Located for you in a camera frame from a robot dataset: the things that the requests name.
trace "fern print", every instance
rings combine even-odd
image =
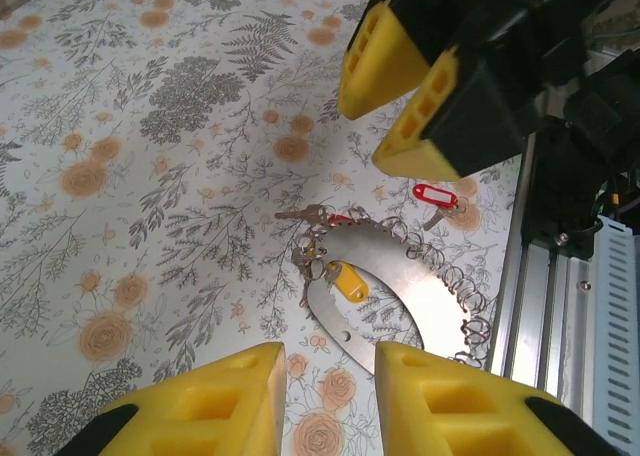
[[[27,444],[31,454],[45,456],[58,451],[106,405],[135,391],[134,381],[141,376],[142,368],[124,358],[115,368],[89,373],[79,390],[49,394],[27,423],[33,438]]]
[[[11,194],[5,186],[4,182],[4,172],[7,169],[7,164],[20,161],[19,158],[16,158],[15,156],[9,154],[9,151],[20,149],[21,147],[21,145],[14,143],[13,141],[9,141],[8,143],[0,143],[0,198],[6,198]]]
[[[215,104],[240,100],[244,83],[233,73],[214,74],[220,60],[189,56],[166,71],[162,87],[149,98],[155,109],[140,133],[157,144],[179,143],[182,131],[202,129]]]
[[[11,194],[7,197],[6,214],[2,223],[0,223],[0,249],[8,248],[18,240],[16,237],[5,238],[5,234],[20,221],[22,215],[27,211],[26,200],[27,196],[23,192]]]
[[[246,16],[252,22],[233,31],[245,33],[233,41],[222,43],[233,49],[225,54],[235,57],[232,63],[240,65],[242,75],[252,83],[259,76],[284,61],[283,53],[293,54],[290,46],[298,44],[289,33],[291,16],[260,11],[263,16]]]

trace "yellow foam pad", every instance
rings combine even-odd
[[[408,93],[429,70],[390,2],[380,2],[367,11],[344,55],[338,109],[349,119]]]
[[[286,378],[284,345],[267,343],[131,393],[104,409],[139,408],[100,454],[279,455]]]
[[[376,392],[385,456],[571,455],[524,402],[556,399],[407,345],[376,346]]]
[[[443,51],[398,120],[372,156],[373,164],[390,176],[429,181],[460,178],[433,141],[421,139],[425,126],[451,95],[458,82],[456,48]]]

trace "metal ring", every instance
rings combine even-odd
[[[320,263],[322,264],[322,271],[320,271],[320,274],[317,277],[314,277],[313,268],[311,267],[311,265],[316,261],[320,261]],[[305,277],[305,279],[307,279],[307,281],[318,281],[319,279],[324,277],[324,275],[327,272],[327,265],[326,265],[326,263],[324,262],[324,260],[322,258],[312,259],[311,261],[309,261],[308,263],[305,264],[305,268],[308,269],[308,271],[310,273],[310,276],[308,278]]]

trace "brass key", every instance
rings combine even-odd
[[[300,211],[274,214],[276,219],[300,219],[309,224],[320,224],[326,220],[327,210],[321,204],[310,204]]]

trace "yellow key tag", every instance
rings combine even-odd
[[[329,269],[339,267],[340,274],[333,284],[336,285],[342,295],[352,303],[362,303],[369,297],[369,286],[358,274],[353,266],[342,261],[329,264]]]

